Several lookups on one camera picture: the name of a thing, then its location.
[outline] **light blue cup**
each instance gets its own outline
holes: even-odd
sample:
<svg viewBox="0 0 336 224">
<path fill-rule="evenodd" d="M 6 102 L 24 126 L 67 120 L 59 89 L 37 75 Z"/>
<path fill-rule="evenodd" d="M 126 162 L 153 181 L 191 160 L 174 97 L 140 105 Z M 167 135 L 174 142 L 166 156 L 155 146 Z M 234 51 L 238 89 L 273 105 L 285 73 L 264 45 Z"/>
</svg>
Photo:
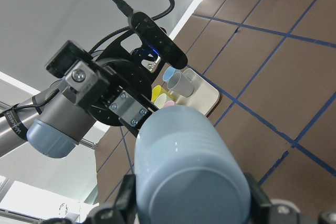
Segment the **light blue cup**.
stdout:
<svg viewBox="0 0 336 224">
<path fill-rule="evenodd" d="M 166 71 L 163 74 L 162 80 L 164 82 L 168 82 L 169 79 L 176 73 L 176 72 L 181 72 L 180 70 L 173 68 L 173 67 L 168 67 Z"/>
<path fill-rule="evenodd" d="M 245 176 L 201 113 L 156 111 L 135 144 L 136 203 L 142 224 L 242 224 L 250 210 Z"/>
</svg>

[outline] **brown tile floor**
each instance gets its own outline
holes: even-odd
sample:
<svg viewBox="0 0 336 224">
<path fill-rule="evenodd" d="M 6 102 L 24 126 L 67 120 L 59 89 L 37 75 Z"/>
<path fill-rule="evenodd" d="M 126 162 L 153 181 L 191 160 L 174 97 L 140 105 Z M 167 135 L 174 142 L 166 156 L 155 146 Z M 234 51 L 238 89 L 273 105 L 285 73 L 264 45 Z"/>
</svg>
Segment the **brown tile floor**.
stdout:
<svg viewBox="0 0 336 224">
<path fill-rule="evenodd" d="M 190 67 L 206 70 L 203 77 L 221 92 L 209 120 L 241 169 L 271 198 L 291 200 L 314 219 L 336 210 L 335 6 L 335 0 L 204 0 L 175 39 Z M 113 201 L 131 170 L 135 138 L 125 137 L 127 155 L 119 137 L 111 129 L 103 139 L 112 141 L 96 151 L 97 168 L 104 164 L 100 202 Z"/>
</svg>

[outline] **tray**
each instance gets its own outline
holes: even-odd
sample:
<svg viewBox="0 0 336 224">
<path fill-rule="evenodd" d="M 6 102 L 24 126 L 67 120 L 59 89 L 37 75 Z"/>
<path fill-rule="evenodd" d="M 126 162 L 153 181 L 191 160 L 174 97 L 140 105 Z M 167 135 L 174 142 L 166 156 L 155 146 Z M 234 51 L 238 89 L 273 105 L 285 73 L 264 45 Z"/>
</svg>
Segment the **tray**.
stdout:
<svg viewBox="0 0 336 224">
<path fill-rule="evenodd" d="M 219 101 L 219 91 L 194 70 L 188 68 L 183 73 L 193 82 L 195 87 L 193 94 L 189 97 L 184 97 L 173 91 L 169 91 L 169 94 L 175 98 L 178 105 L 189 106 L 200 111 L 203 115 L 208 115 Z"/>
</svg>

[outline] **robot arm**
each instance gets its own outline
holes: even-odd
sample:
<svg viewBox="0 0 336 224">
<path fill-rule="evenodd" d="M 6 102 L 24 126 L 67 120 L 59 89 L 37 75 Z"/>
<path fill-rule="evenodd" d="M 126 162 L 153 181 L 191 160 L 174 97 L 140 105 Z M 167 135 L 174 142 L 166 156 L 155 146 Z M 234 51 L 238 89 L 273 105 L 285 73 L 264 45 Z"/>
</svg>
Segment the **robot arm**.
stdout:
<svg viewBox="0 0 336 224">
<path fill-rule="evenodd" d="M 0 114 L 0 156 L 28 140 L 47 156 L 64 157 L 96 120 L 112 126 L 125 125 L 137 136 L 144 122 L 157 110 L 150 101 L 151 84 L 165 63 L 182 69 L 187 65 L 187 57 L 154 22 L 159 15 L 152 19 L 145 13 L 134 12 L 125 1 L 113 1 L 127 16 L 129 28 L 122 29 L 126 32 L 102 53 L 94 54 L 94 58 L 94 52 L 86 52 L 67 41 L 46 65 L 46 69 L 61 80 Z M 143 45 L 128 53 L 121 42 L 134 33 Z M 156 69 L 143 66 L 143 60 L 155 63 Z M 273 205 L 253 178 L 245 177 L 251 192 L 251 223 L 315 223 L 290 206 Z M 125 176 L 115 204 L 93 209 L 83 223 L 134 223 L 135 189 L 135 175 Z M 72 224 L 70 220 L 59 218 L 44 223 Z M 325 223 L 333 223 L 330 213 L 320 216 L 318 224 Z"/>
</svg>

